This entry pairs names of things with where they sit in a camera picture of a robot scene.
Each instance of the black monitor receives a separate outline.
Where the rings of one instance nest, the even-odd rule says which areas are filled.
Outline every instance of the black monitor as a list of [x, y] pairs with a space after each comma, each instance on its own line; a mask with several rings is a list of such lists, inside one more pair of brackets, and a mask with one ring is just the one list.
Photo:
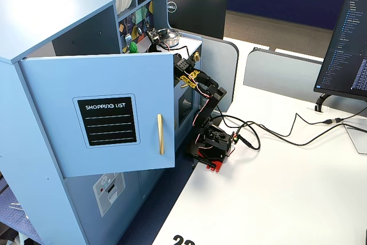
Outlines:
[[345, 0], [315, 92], [367, 100], [367, 0]]
[[227, 0], [168, 0], [172, 28], [223, 39]]

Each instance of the black robotic arm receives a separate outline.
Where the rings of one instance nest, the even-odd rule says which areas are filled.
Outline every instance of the black robotic arm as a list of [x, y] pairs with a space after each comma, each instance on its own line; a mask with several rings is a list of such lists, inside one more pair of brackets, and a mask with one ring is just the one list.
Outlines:
[[193, 157], [218, 172], [231, 151], [235, 133], [228, 135], [215, 126], [210, 115], [227, 92], [206, 73], [195, 69], [194, 63], [183, 59], [180, 54], [174, 55], [174, 76], [206, 98], [206, 103], [193, 120], [198, 147], [198, 152]]

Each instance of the monitor screen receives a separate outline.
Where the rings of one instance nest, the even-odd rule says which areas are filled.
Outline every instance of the monitor screen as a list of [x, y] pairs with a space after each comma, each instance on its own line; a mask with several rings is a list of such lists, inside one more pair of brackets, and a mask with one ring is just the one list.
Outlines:
[[227, 0], [168, 0], [172, 28], [223, 39]]
[[315, 92], [367, 100], [367, 0], [345, 0]]

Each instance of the black number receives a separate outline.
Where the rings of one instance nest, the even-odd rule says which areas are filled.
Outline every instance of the black number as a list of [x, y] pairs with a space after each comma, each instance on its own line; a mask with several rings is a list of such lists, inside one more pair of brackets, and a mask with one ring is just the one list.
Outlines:
[[195, 243], [192, 242], [191, 240], [186, 240], [184, 244], [185, 245], [195, 245]]
[[[173, 238], [173, 240], [176, 240], [176, 241], [178, 240], [177, 243], [175, 243], [174, 245], [182, 245], [182, 243], [184, 242], [183, 237], [181, 235], [176, 235]], [[185, 245], [195, 245], [195, 243], [192, 242], [191, 240], [186, 240], [184, 244]]]
[[177, 242], [177, 243], [175, 243], [174, 245], [182, 245], [182, 243], [184, 242], [184, 241], [183, 241], [183, 237], [182, 237], [181, 235], [176, 235], [176, 236], [173, 238], [173, 240], [176, 240], [176, 241], [177, 241], [177, 239], [178, 239], [178, 242]]

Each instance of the open cabinet door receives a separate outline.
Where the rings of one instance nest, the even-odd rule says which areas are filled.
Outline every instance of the open cabinet door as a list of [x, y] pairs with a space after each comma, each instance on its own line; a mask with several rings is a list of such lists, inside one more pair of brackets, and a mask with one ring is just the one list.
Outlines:
[[19, 62], [64, 177], [174, 166], [173, 55]]

